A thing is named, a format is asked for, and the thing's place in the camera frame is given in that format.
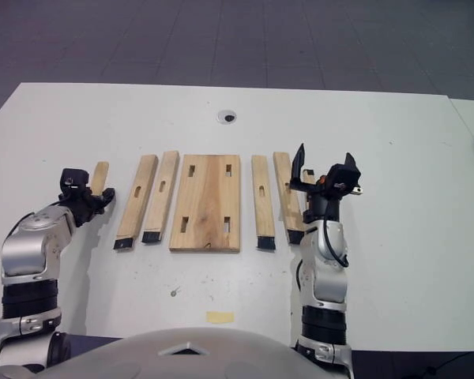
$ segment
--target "gray floor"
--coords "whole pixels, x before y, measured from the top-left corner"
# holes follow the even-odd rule
[[[0,106],[21,81],[474,99],[474,0],[0,0]]]

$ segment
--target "wooden board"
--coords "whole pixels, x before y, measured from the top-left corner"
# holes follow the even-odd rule
[[[95,166],[92,176],[92,184],[90,188],[92,189],[93,196],[101,196],[103,188],[105,187],[105,180],[107,179],[107,173],[109,171],[108,162],[98,162]]]
[[[269,165],[266,156],[252,156],[253,168],[253,195],[254,218],[256,221],[256,235],[258,248],[274,250],[276,243],[274,237],[274,215],[270,197]]]
[[[287,152],[274,152],[273,157],[284,228],[288,241],[298,245],[303,237],[304,226],[297,192],[290,190],[292,162]]]
[[[156,176],[155,189],[152,192],[151,205],[145,221],[142,241],[152,243],[161,241],[164,236],[165,223],[171,205],[175,175],[179,165],[178,152],[165,152],[161,159],[160,169]]]
[[[239,156],[184,156],[169,247],[240,250]]]
[[[141,157],[125,212],[119,225],[118,235],[116,235],[115,250],[127,250],[134,246],[134,240],[141,229],[145,206],[148,203],[157,165],[158,158],[155,155]]]
[[[316,177],[314,176],[314,170],[305,169],[302,171],[302,176],[303,176],[302,180],[305,183],[316,184]],[[307,192],[305,192],[305,198],[306,198],[306,209],[308,209],[309,201],[307,199]]]

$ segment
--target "table surface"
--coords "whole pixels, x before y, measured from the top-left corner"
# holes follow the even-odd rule
[[[217,121],[224,109],[235,123]],[[362,171],[363,196],[341,204],[352,347],[474,350],[474,137],[445,96],[22,84],[0,110],[0,249],[19,217],[56,200],[64,167],[91,173],[107,160],[115,206],[62,255],[64,331],[124,337],[209,326],[205,312],[215,310],[235,313],[222,327],[294,343],[299,251],[280,221],[272,154],[293,157],[301,142],[317,174],[346,152]],[[175,204],[160,245],[112,249],[140,156],[172,149],[240,155],[240,253],[170,253]],[[269,158],[275,253],[255,247],[253,154]]]

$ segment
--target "silver robot arm segment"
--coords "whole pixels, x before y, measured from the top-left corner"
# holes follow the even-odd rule
[[[325,370],[353,378],[352,350],[346,343],[345,268],[348,247],[339,221],[342,197],[362,193],[355,160],[346,155],[344,164],[332,166],[315,184],[300,180],[303,144],[292,164],[290,188],[307,193],[303,213],[307,225],[300,243],[302,260],[297,268],[302,309],[302,333],[295,349]]]
[[[102,214],[115,196],[93,196],[88,173],[65,169],[59,201],[25,217],[2,247],[0,366],[19,365],[38,373],[70,358],[58,307],[60,257],[77,227]]]

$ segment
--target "yellow tape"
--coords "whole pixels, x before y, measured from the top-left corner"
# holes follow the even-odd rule
[[[207,322],[211,324],[226,324],[228,322],[234,322],[233,312],[207,312],[205,315]]]

